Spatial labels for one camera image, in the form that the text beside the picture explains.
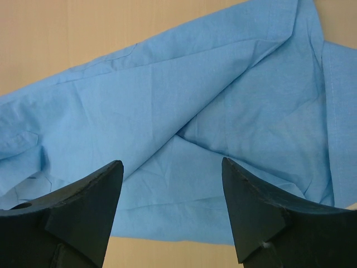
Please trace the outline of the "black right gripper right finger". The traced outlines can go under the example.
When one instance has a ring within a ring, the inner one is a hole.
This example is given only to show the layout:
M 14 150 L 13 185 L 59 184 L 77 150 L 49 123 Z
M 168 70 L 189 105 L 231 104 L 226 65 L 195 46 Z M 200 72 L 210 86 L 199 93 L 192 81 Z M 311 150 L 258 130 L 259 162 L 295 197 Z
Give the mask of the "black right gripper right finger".
M 356 211 L 286 192 L 223 158 L 222 181 L 244 267 L 355 267 Z

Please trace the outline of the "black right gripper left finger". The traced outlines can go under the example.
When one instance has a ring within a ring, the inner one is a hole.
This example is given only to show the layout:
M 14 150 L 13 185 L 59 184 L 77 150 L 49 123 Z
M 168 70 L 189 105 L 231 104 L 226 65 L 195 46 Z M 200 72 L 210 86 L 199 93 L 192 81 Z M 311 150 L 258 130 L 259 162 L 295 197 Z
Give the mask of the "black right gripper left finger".
M 122 181 L 123 164 L 116 160 L 1 210 L 1 267 L 102 267 Z

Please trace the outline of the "light blue shirt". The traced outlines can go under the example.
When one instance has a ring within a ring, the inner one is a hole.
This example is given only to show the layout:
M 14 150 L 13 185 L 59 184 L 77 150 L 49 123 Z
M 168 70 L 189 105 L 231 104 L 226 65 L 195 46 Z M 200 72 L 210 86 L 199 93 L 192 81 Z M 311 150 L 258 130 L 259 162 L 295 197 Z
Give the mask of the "light blue shirt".
M 313 1 L 247 1 L 1 97 L 1 208 L 113 160 L 112 235 L 231 245 L 221 162 L 356 202 L 356 50 Z

